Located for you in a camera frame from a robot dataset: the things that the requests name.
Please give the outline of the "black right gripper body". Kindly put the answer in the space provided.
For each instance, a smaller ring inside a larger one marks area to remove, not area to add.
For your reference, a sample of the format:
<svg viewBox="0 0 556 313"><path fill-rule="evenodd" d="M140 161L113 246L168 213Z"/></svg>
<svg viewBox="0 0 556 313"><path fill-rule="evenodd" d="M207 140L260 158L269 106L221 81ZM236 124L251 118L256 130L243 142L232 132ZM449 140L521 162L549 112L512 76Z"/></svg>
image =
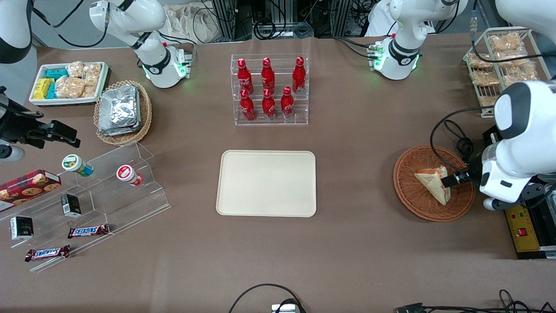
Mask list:
<svg viewBox="0 0 556 313"><path fill-rule="evenodd" d="M1 139L15 144L29 144L43 148L46 141L54 141L50 128L39 121L44 114L30 111L12 101L5 94L6 87L0 88L0 135Z"/></svg>

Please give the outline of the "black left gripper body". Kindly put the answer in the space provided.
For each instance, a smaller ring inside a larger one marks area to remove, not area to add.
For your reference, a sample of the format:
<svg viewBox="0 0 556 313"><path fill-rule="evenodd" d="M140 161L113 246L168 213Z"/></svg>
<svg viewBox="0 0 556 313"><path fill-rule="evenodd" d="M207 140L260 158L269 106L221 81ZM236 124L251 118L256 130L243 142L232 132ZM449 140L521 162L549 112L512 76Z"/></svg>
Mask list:
<svg viewBox="0 0 556 313"><path fill-rule="evenodd" d="M483 163L481 158L463 158L466 168L457 172L457 184L473 183L481 186Z"/></svg>

